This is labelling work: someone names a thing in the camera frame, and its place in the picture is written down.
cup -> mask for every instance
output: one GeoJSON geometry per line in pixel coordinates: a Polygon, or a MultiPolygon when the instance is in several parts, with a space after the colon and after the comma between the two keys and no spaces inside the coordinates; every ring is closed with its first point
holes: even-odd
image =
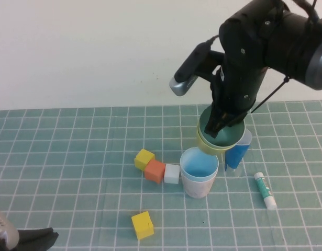
{"type": "Polygon", "coordinates": [[[232,127],[224,127],[218,132],[218,136],[213,138],[205,133],[205,127],[209,121],[212,107],[207,107],[199,118],[197,125],[197,143],[199,149],[210,155],[220,155],[226,150],[235,146],[245,133],[245,122],[242,121],[232,127]]]}
{"type": "Polygon", "coordinates": [[[185,175],[183,175],[182,170],[181,175],[183,187],[187,195],[195,199],[200,199],[208,195],[217,174],[215,174],[210,180],[203,182],[196,182],[188,179],[185,175]]]}
{"type": "Polygon", "coordinates": [[[252,140],[251,132],[246,129],[237,145],[225,152],[225,171],[234,172],[247,152],[252,140]]]}
{"type": "Polygon", "coordinates": [[[205,197],[218,173],[217,156],[206,154],[193,147],[182,154],[180,166],[185,192],[193,198],[205,197]]]}

glue stick cap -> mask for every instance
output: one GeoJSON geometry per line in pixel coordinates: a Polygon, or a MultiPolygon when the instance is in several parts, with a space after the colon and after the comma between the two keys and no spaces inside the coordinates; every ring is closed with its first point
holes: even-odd
{"type": "Polygon", "coordinates": [[[275,210],[277,208],[277,204],[273,196],[266,197],[264,199],[264,203],[268,210],[275,210]]]}

gray object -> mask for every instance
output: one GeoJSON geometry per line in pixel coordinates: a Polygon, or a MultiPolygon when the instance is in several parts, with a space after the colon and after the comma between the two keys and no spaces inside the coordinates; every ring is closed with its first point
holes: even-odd
{"type": "Polygon", "coordinates": [[[322,43],[308,65],[305,79],[312,86],[322,86],[322,43]]]}

white block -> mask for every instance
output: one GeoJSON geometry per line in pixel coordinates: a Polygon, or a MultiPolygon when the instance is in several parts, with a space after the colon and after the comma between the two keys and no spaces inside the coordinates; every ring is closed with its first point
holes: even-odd
{"type": "Polygon", "coordinates": [[[180,178],[180,166],[179,165],[165,165],[164,182],[171,184],[178,184],[180,178]]]}

cup rim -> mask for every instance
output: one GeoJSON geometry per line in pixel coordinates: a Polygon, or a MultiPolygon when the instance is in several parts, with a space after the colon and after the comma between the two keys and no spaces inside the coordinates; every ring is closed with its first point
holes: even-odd
{"type": "MultiPolygon", "coordinates": [[[[201,151],[202,153],[204,153],[202,150],[200,150],[199,149],[199,147],[197,147],[197,146],[195,146],[195,147],[191,147],[191,148],[189,148],[189,149],[186,149],[185,151],[184,151],[184,153],[185,152],[187,152],[187,151],[189,151],[189,150],[199,150],[199,151],[201,151]]],[[[214,175],[216,175],[217,174],[217,172],[218,172],[218,169],[219,169],[219,159],[218,159],[218,157],[216,156],[216,155],[210,155],[210,156],[213,156],[213,157],[215,157],[216,158],[216,160],[217,160],[217,167],[216,167],[216,170],[212,173],[212,174],[210,174],[210,175],[208,175],[208,176],[205,176],[205,177],[196,177],[196,176],[193,176],[193,175],[191,175],[191,174],[189,174],[187,171],[185,171],[185,169],[182,167],[182,165],[181,165],[181,163],[182,163],[182,158],[183,158],[183,155],[184,155],[184,153],[182,153],[182,155],[181,155],[181,158],[180,158],[180,170],[181,171],[183,171],[183,175],[186,177],[186,178],[188,178],[189,180],[191,180],[191,181],[194,181],[194,182],[205,182],[205,180],[207,179],[207,180],[210,180],[210,177],[212,177],[212,176],[214,176],[214,175]]]]}

